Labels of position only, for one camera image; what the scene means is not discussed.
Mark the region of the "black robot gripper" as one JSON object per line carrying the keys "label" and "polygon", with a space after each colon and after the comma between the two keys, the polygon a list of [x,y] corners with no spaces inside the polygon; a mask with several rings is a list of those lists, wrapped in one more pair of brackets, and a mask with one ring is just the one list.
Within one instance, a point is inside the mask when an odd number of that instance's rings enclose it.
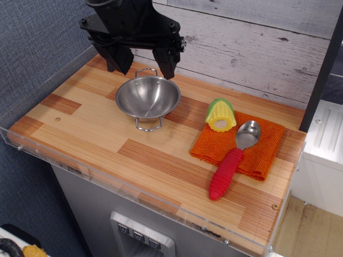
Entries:
{"label": "black robot gripper", "polygon": [[85,1],[95,14],[79,21],[110,71],[126,75],[133,62],[130,48],[153,49],[165,79],[175,76],[185,42],[180,24],[153,6],[152,1]]}

